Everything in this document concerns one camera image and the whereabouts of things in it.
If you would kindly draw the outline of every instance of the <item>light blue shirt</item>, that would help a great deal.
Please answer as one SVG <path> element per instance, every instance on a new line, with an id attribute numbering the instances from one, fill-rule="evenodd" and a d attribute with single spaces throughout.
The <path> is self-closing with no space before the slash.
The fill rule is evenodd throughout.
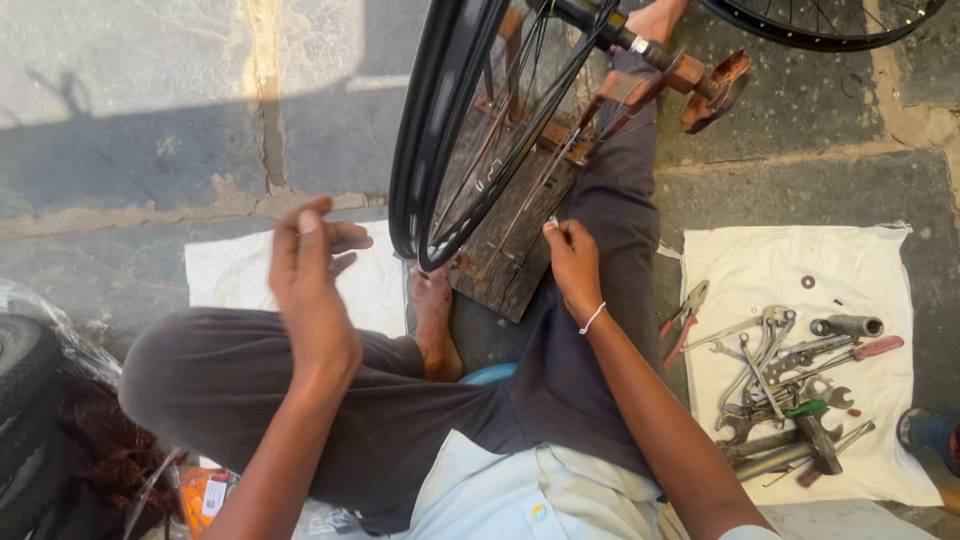
<path id="1" fill-rule="evenodd" d="M 651 480 L 557 445 L 491 454 L 451 430 L 414 507 L 410 530 L 391 538 L 628 539 L 660 537 Z M 768 540 L 740 527 L 721 540 Z"/>

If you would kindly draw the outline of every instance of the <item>red-handled pliers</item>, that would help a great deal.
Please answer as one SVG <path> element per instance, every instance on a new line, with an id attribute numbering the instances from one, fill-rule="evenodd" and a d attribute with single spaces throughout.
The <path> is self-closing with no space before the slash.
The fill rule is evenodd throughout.
<path id="1" fill-rule="evenodd" d="M 703 280 L 699 282 L 697 286 L 693 287 L 693 290 L 690 291 L 690 294 L 686 296 L 686 301 L 680 309 L 677 310 L 677 313 L 674 314 L 670 320 L 663 323 L 663 326 L 660 327 L 660 339 L 666 337 L 670 332 L 671 328 L 680 328 L 680 337 L 677 339 L 677 344 L 670 349 L 670 353 L 663 360 L 663 369 L 670 367 L 670 363 L 673 362 L 673 358 L 677 356 L 677 353 L 680 352 L 681 347 L 686 341 L 686 335 L 690 333 L 690 327 L 697 324 L 697 311 L 700 310 L 700 306 L 704 304 L 704 300 L 707 298 L 707 289 L 710 287 L 710 280 Z"/>

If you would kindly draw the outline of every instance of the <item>blue object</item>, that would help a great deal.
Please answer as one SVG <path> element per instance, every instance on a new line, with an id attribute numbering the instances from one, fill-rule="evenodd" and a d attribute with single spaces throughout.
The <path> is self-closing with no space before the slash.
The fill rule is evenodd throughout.
<path id="1" fill-rule="evenodd" d="M 500 384 L 509 379 L 516 371 L 516 363 L 496 364 L 474 371 L 458 381 L 459 384 Z"/>
<path id="2" fill-rule="evenodd" d="M 936 456 L 960 477 L 960 458 L 954 453 L 960 442 L 960 410 L 934 413 L 911 408 L 897 422 L 897 438 L 911 454 Z"/>

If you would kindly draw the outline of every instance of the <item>orange package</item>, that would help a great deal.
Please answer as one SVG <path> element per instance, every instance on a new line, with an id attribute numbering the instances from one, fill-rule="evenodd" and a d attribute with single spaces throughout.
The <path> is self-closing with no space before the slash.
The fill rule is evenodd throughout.
<path id="1" fill-rule="evenodd" d="M 213 523 L 238 477 L 226 469 L 191 467 L 177 471 L 177 493 L 183 519 L 193 540 L 200 540 Z"/>

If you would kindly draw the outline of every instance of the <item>dark gray pants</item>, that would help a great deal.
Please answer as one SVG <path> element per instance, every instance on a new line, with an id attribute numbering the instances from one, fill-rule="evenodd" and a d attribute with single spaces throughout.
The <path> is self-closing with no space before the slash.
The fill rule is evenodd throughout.
<path id="1" fill-rule="evenodd" d="M 647 107 L 601 146 L 580 174 L 568 216 L 596 240 L 607 310 L 660 372 L 652 271 L 659 218 L 650 202 L 656 115 Z M 651 477 L 577 330 L 556 291 L 516 373 L 498 386 L 427 382 L 413 339 L 361 332 L 363 365 L 333 423 L 311 496 L 359 510 L 369 532 L 405 530 L 450 430 L 497 454 L 551 442 Z M 124 364 L 120 403 L 160 438 L 242 472 L 292 370 L 275 313 L 194 308 L 138 337 Z"/>

